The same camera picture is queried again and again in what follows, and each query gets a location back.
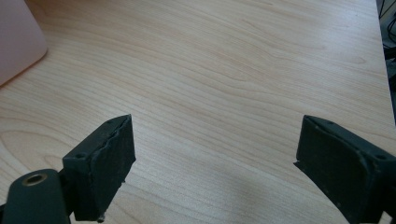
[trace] cable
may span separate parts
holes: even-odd
[[[385,5],[385,0],[382,1],[381,9],[379,10],[378,17],[379,17],[380,20],[381,20],[381,17],[382,17],[382,9],[384,9],[384,5]]]
[[[385,1],[386,0],[383,0],[382,5],[381,5],[381,9],[379,10],[379,19],[380,20],[385,14],[387,14],[387,12],[390,10],[390,8],[396,3],[396,0],[394,0],[392,2],[392,4],[390,4],[390,6],[387,8],[387,10],[385,10],[384,14],[382,14],[382,10],[384,9]]]
[[[396,37],[396,35],[392,32],[392,28],[393,28],[393,25],[395,24],[395,22],[396,22],[396,18],[393,19],[393,20],[388,24],[387,31],[388,31],[388,37],[389,37],[389,39],[390,39],[393,43],[396,44],[396,40],[393,39],[393,37]]]

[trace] pink object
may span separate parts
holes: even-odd
[[[47,44],[23,0],[0,0],[0,85],[38,61]]]

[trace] light wood tabletop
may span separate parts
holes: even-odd
[[[347,223],[293,165],[304,114],[396,154],[375,1],[27,4],[49,51],[0,88],[0,203],[125,114],[105,223]]]

